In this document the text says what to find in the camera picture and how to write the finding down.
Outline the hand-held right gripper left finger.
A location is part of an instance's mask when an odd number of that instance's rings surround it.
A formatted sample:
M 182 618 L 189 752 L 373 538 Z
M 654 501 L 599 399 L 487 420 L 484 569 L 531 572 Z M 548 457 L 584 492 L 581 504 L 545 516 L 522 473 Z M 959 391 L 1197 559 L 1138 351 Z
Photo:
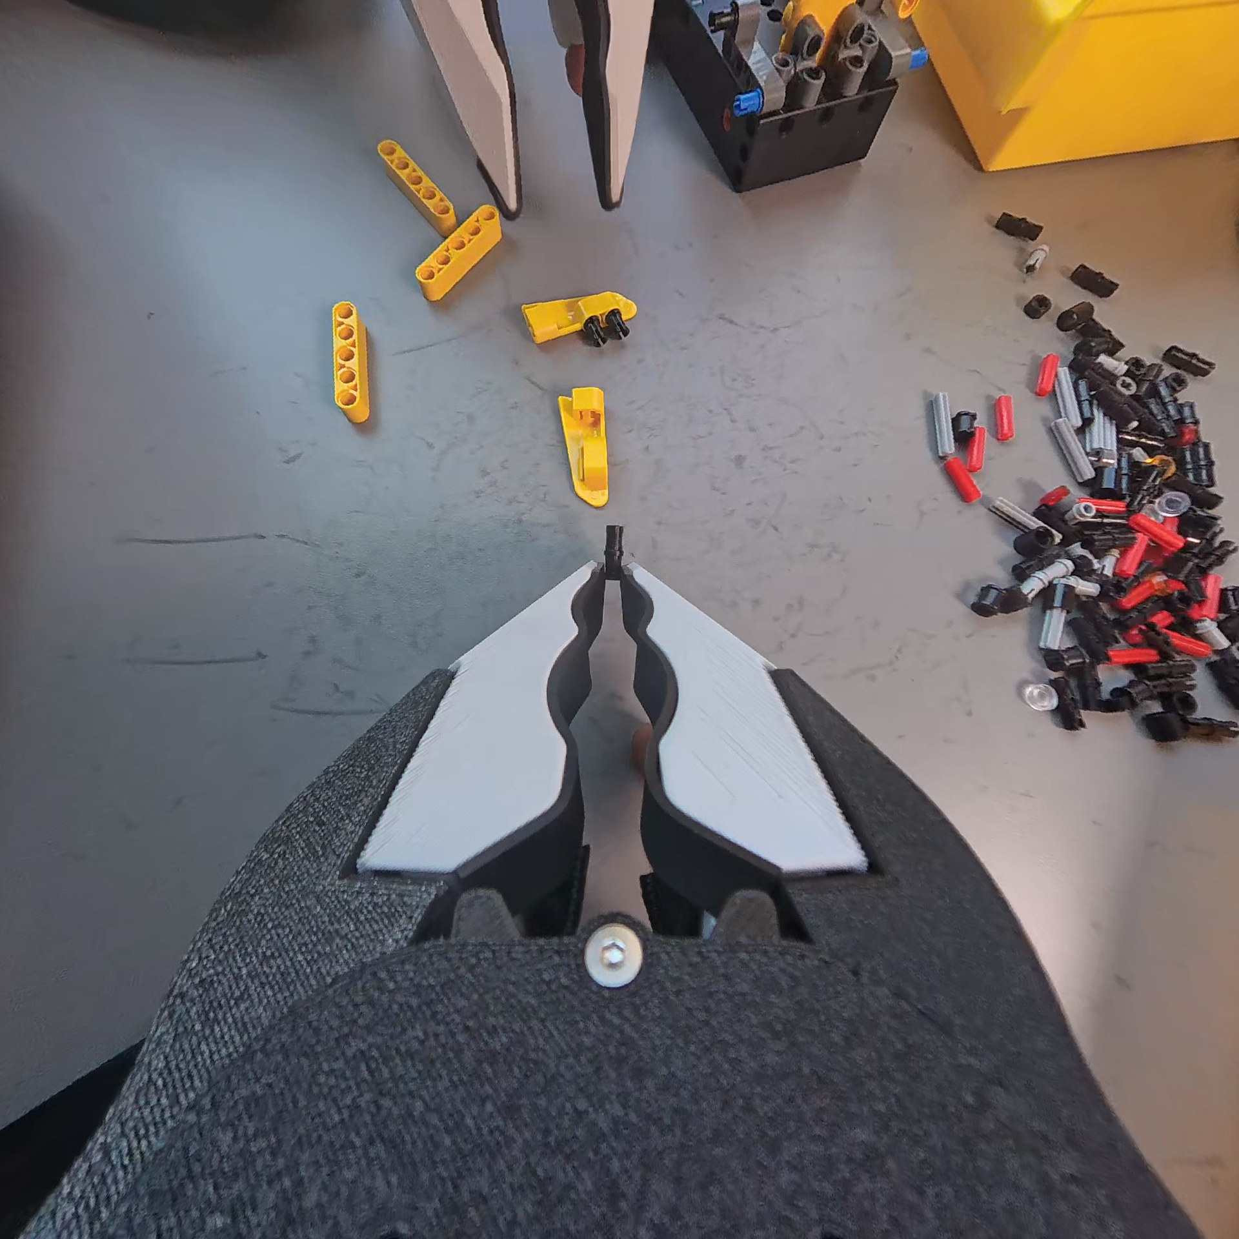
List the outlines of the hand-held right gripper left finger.
M 586 563 L 450 666 L 360 873 L 472 876 L 567 812 L 605 594 L 604 565 Z

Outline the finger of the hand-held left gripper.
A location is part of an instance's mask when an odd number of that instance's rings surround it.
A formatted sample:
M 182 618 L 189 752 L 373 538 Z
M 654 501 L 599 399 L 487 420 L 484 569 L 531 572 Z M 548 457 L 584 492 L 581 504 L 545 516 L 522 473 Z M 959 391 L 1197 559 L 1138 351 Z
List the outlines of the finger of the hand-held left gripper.
M 583 116 L 599 203 L 618 208 L 640 112 L 652 1 L 549 1 L 552 31 L 584 45 Z
M 522 211 L 517 85 L 497 1 L 406 1 L 496 206 Z

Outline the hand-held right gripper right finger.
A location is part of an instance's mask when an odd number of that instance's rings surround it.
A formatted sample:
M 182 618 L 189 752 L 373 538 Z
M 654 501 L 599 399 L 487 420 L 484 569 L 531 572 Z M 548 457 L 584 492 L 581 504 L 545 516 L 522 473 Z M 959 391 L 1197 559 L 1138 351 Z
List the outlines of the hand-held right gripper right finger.
M 666 674 L 651 755 L 671 811 L 776 877 L 865 873 L 863 845 L 773 677 L 776 666 L 630 568 L 642 653 Z

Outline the yellow curved lego panel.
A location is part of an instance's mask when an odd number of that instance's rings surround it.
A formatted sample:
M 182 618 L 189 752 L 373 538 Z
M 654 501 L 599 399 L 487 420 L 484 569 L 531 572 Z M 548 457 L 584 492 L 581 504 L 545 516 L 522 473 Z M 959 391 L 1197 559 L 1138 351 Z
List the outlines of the yellow curved lego panel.
M 618 292 L 605 290 L 573 299 L 522 303 L 521 314 L 533 342 L 537 345 L 545 345 L 574 333 L 583 333 L 581 327 L 584 318 L 589 315 L 598 315 L 604 320 L 609 340 L 614 334 L 608 329 L 607 312 L 614 306 L 623 311 L 627 323 L 639 312 L 639 306 L 633 299 Z
M 589 506 L 609 501 L 609 452 L 604 391 L 577 386 L 559 396 L 559 414 L 576 494 Z

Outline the pile of small lego connectors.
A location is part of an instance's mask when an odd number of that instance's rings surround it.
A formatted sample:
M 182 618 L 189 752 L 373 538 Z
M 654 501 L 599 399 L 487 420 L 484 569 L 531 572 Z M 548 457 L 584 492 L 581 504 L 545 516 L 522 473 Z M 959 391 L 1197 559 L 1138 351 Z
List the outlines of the pile of small lego connectors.
M 1017 436 L 1014 395 L 989 413 L 927 401 L 934 455 L 961 501 L 984 504 L 1012 532 L 1009 578 L 984 582 L 980 618 L 1033 615 L 1046 677 L 1021 687 L 1030 708 L 1070 733 L 1089 715 L 1135 718 L 1161 746 L 1236 742 L 1236 563 L 1217 489 L 1214 445 L 1202 433 L 1192 380 L 1216 361 L 1170 345 L 1151 360 L 1098 318 L 1120 281 L 1081 262 L 1071 303 L 1033 293 L 1021 311 L 1064 334 L 1045 354 L 1033 395 L 1068 475 L 1031 506 L 986 494 L 991 442 Z

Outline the yellow lego beam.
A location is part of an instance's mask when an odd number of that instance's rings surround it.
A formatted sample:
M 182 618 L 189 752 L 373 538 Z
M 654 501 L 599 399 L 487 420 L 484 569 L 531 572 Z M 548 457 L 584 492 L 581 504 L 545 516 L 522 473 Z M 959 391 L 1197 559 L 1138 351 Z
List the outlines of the yellow lego beam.
M 443 301 L 502 240 L 502 214 L 480 206 L 428 255 L 415 273 L 428 302 Z
M 453 202 L 440 185 L 409 156 L 400 143 L 384 138 L 376 146 L 387 175 L 441 237 L 458 227 Z
M 350 423 L 365 424 L 371 414 L 368 327 L 354 302 L 335 302 L 332 329 L 335 404 Z

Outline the black and yellow lego assembly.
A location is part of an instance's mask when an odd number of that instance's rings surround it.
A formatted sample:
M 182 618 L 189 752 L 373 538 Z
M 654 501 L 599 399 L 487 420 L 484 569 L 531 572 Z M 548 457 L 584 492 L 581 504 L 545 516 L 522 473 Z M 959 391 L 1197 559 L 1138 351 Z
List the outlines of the black and yellow lego assembly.
M 655 3 L 652 45 L 736 193 L 863 160 L 930 62 L 916 3 Z

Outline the yellow plastic bin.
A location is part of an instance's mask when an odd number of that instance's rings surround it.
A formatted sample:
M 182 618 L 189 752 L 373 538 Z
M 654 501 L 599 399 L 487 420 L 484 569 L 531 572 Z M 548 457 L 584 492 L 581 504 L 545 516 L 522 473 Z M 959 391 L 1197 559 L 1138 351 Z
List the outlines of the yellow plastic bin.
M 1236 1 L 922 1 L 987 172 L 1235 140 Z

